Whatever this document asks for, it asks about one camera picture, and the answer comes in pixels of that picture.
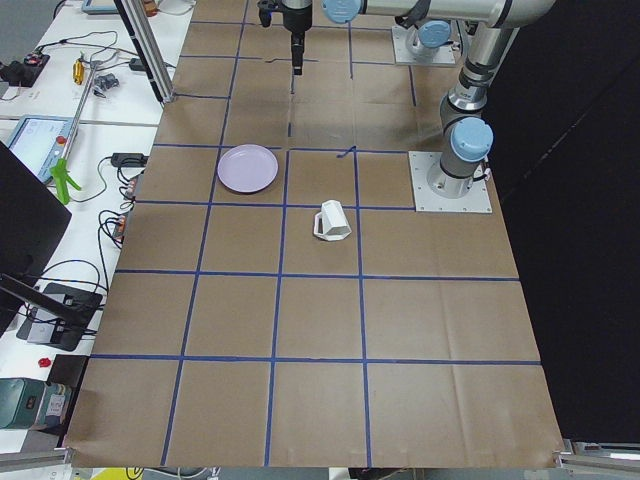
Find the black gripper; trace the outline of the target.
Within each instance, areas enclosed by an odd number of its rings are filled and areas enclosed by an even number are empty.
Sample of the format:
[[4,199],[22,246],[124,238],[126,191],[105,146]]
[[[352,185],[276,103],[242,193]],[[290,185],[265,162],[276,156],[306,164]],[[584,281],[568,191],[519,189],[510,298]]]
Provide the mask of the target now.
[[291,32],[291,62],[295,76],[303,74],[305,33],[313,24],[312,0],[282,0],[283,24]]

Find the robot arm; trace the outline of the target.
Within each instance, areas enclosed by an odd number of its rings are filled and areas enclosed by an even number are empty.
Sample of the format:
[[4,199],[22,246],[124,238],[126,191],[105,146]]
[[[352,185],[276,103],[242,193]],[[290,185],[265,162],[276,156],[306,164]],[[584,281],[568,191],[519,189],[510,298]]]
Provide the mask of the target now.
[[[312,1],[259,1],[259,18],[261,25],[268,28],[272,15],[280,13],[283,25],[290,32],[292,73],[303,74],[305,34],[313,25]],[[405,30],[412,32],[416,40],[410,45],[427,48],[439,48],[447,44],[451,35],[450,22],[446,20],[427,20],[429,1],[417,1],[407,14],[396,16],[395,22]],[[322,10],[325,16],[337,24],[345,24],[364,14],[366,1],[323,1]]]
[[357,15],[393,16],[409,29],[425,18],[477,22],[459,78],[443,97],[443,151],[427,181],[437,195],[458,199],[474,183],[474,172],[491,149],[493,133],[480,119],[487,91],[514,32],[544,16],[552,1],[324,1],[325,16],[347,23]]

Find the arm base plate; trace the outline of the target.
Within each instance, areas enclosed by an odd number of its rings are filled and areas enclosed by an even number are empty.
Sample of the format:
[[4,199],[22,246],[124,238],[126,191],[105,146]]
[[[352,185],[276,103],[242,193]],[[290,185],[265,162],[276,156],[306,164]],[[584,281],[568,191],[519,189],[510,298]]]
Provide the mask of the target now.
[[405,30],[400,26],[391,28],[391,38],[397,65],[425,67],[456,65],[456,44],[452,40],[438,47],[427,47],[419,40],[416,29]]
[[419,213],[491,214],[487,181],[480,166],[466,179],[447,175],[440,152],[409,151],[415,210]]

